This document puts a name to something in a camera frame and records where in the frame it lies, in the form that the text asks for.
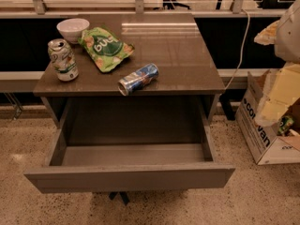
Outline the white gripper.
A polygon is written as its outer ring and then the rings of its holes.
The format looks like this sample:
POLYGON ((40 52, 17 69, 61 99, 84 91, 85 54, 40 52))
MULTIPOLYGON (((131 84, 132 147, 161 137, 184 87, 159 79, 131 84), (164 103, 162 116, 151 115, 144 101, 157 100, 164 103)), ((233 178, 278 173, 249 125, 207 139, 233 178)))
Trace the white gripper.
POLYGON ((266 73, 255 121, 263 127, 277 123, 300 98, 300 0, 295 0, 279 21, 265 27, 254 41, 275 43, 275 55, 286 62, 281 69, 266 73))

